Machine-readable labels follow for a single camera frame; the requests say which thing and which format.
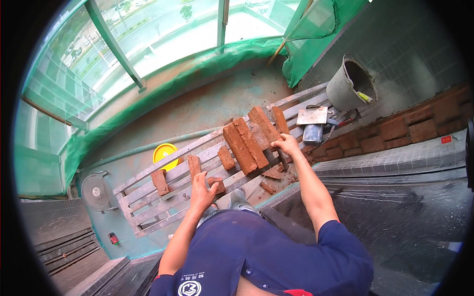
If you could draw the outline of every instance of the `gray bucket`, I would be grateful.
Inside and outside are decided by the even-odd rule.
[[[343,56],[342,65],[329,81],[326,93],[339,111],[371,105],[378,99],[372,76],[351,54]]]

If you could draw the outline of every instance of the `shirt logo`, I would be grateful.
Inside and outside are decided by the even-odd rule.
[[[201,294],[201,284],[195,280],[188,280],[178,288],[179,296],[199,296]]]

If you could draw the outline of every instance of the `worker's torso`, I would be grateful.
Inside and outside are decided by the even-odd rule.
[[[340,233],[340,239],[334,233]],[[219,212],[196,230],[183,268],[156,279],[150,296],[231,296],[241,275],[257,288],[282,296],[294,289],[313,295],[332,289],[344,295],[368,290],[372,263],[360,242],[337,221],[321,228],[319,243],[325,236],[336,244],[352,236],[356,254],[294,243],[255,213]]]

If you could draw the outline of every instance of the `yellow bucket lid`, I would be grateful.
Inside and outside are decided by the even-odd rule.
[[[166,156],[168,156],[168,155],[170,155],[170,154],[172,154],[176,151],[178,151],[178,148],[176,148],[176,146],[174,146],[173,144],[164,143],[164,144],[159,145],[155,149],[155,152],[153,152],[153,163],[159,162],[160,160],[162,160]],[[177,166],[178,162],[179,162],[179,159],[165,165],[164,167],[161,168],[161,170],[169,171],[172,168],[174,168],[175,166]]]

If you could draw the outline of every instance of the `man's left hand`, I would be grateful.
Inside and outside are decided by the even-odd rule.
[[[214,197],[216,196],[218,183],[214,183],[208,190],[206,187],[206,175],[207,172],[201,172],[194,176],[191,190],[191,206],[190,209],[203,214],[204,211],[212,204]]]

